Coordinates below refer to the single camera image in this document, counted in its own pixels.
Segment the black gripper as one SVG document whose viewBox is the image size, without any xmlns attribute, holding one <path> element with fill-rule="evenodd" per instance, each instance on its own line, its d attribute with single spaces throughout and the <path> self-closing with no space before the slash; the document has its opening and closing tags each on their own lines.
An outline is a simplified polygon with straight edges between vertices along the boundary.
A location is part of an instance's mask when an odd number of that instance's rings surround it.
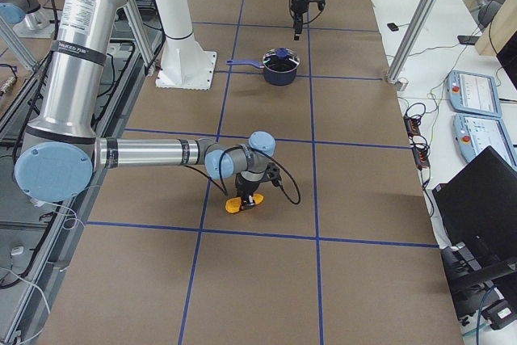
<svg viewBox="0 0 517 345">
<path fill-rule="evenodd" d="M 308 0 L 290 0 L 290 12 L 293 18 L 293 39 L 298 41 L 302 33 L 302 19 L 308 12 Z"/>
<path fill-rule="evenodd" d="M 235 186 L 237 196 L 241 197 L 239 211 L 245 211 L 257 205 L 258 197 L 255 192 L 258 190 L 260 183 L 264 181 L 264 173 L 252 173 L 243 171 L 235 176 Z"/>
</svg>

